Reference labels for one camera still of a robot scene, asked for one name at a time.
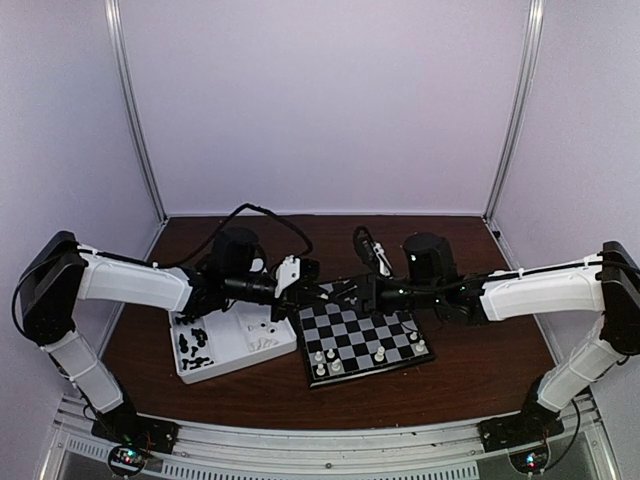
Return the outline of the white compartment tray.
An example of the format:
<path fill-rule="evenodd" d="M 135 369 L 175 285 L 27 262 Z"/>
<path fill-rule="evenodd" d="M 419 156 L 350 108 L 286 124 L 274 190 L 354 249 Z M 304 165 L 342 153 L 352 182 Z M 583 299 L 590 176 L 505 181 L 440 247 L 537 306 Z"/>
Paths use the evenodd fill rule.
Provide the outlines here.
<path fill-rule="evenodd" d="M 174 354 L 171 321 L 176 312 L 169 314 L 170 336 Z M 271 321 L 271 309 L 246 302 L 239 302 L 226 312 L 216 311 L 204 317 L 206 329 L 211 336 L 214 359 L 213 366 L 205 367 L 195 373 L 179 374 L 175 354 L 174 364 L 178 377 L 186 384 L 193 384 L 213 377 L 244 369 L 296 350 L 297 337 L 288 320 Z M 261 351 L 249 350 L 247 327 L 250 324 L 271 323 L 278 329 L 280 343 Z"/>

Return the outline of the white king piece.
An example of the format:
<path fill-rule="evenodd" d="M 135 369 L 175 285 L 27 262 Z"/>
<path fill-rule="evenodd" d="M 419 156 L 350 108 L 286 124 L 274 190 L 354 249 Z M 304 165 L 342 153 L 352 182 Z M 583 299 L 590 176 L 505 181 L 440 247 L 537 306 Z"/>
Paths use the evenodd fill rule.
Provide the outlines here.
<path fill-rule="evenodd" d="M 376 363 L 384 363 L 386 361 L 386 349 L 384 346 L 379 346 L 374 354 L 374 361 Z"/>

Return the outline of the black white chess board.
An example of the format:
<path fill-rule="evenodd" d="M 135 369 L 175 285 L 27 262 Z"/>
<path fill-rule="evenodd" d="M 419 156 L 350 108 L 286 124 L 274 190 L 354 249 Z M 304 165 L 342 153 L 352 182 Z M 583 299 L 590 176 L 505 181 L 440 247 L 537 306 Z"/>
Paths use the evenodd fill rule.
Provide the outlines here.
<path fill-rule="evenodd" d="M 328 386 L 387 371 L 408 368 L 436 359 L 428 339 L 419 328 L 415 316 L 408 312 L 392 315 L 367 316 L 336 303 L 320 302 L 296 313 L 293 323 L 311 388 Z M 416 331 L 417 341 L 410 339 Z M 427 351 L 417 354 L 414 345 L 426 342 Z M 386 361 L 376 363 L 374 354 L 379 346 L 386 349 Z M 326 352 L 333 349 L 342 361 L 343 372 L 331 375 Z M 324 359 L 317 362 L 313 355 L 322 351 Z M 325 367 L 325 375 L 318 377 L 315 368 Z"/>

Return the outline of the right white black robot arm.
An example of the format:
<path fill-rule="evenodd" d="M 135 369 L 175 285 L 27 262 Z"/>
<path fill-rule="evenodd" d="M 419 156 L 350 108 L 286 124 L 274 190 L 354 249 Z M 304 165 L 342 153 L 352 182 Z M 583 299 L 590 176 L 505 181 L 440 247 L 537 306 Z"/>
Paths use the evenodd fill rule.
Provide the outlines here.
<path fill-rule="evenodd" d="M 639 268 L 616 241 L 573 262 L 487 274 L 459 274 L 446 243 L 409 249 L 407 256 L 408 278 L 373 271 L 349 280 L 333 299 L 365 314 L 432 309 L 471 324 L 598 313 L 569 357 L 532 384 L 512 423 L 519 440 L 535 440 L 578 393 L 639 352 Z"/>

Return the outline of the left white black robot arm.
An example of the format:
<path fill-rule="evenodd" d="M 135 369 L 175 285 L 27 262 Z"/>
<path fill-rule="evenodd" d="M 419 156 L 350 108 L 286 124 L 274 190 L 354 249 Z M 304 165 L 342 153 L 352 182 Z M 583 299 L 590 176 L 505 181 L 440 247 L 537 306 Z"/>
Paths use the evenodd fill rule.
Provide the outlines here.
<path fill-rule="evenodd" d="M 281 321 L 326 299 L 317 261 L 288 256 L 274 274 L 253 270 L 257 241 L 235 229 L 221 252 L 200 265 L 149 263 L 79 243 L 57 232 L 21 274 L 10 312 L 16 330 L 62 369 L 93 408 L 96 419 L 123 444 L 137 442 L 144 424 L 130 397 L 79 332 L 79 301 L 142 305 L 196 320 L 233 301 L 268 306 Z"/>

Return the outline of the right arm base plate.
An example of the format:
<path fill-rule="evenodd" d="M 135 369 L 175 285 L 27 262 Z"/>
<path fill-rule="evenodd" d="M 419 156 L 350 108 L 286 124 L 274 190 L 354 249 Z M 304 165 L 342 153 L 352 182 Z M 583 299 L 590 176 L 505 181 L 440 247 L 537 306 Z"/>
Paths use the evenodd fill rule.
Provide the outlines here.
<path fill-rule="evenodd" d="M 486 453 L 540 443 L 565 431 L 558 418 L 543 419 L 523 413 L 484 420 L 477 427 Z"/>

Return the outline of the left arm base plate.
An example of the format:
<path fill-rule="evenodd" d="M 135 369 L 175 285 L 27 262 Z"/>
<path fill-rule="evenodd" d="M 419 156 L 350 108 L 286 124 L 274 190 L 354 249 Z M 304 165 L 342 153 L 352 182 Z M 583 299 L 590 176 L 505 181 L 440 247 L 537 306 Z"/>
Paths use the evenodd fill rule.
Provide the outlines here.
<path fill-rule="evenodd" d="M 138 417 L 132 426 L 115 431 L 99 420 L 93 422 L 91 434 L 95 437 L 144 451 L 171 454 L 177 441 L 179 425 L 167 420 Z"/>

